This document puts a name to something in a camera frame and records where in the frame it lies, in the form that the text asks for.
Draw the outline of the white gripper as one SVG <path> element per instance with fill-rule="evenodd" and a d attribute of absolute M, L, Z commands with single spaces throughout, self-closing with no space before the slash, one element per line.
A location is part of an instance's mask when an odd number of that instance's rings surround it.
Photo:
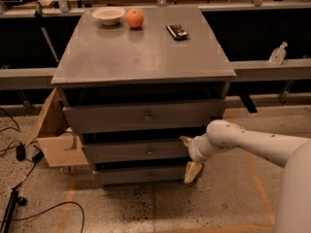
<path fill-rule="evenodd" d="M 205 135 L 196 136 L 194 138 L 181 136 L 183 144 L 188 147 L 189 156 L 192 161 L 189 161 L 186 166 L 184 183 L 192 183 L 196 176 L 203 168 L 205 162 L 210 155 L 210 142 Z"/>

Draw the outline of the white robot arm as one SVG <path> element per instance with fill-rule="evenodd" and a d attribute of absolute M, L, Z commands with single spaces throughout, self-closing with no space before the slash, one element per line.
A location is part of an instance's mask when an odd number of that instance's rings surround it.
<path fill-rule="evenodd" d="M 311 233 L 311 139 L 249 131 L 217 119 L 206 132 L 183 136 L 190 161 L 185 183 L 191 183 L 211 156 L 240 148 L 284 169 L 273 233 Z"/>

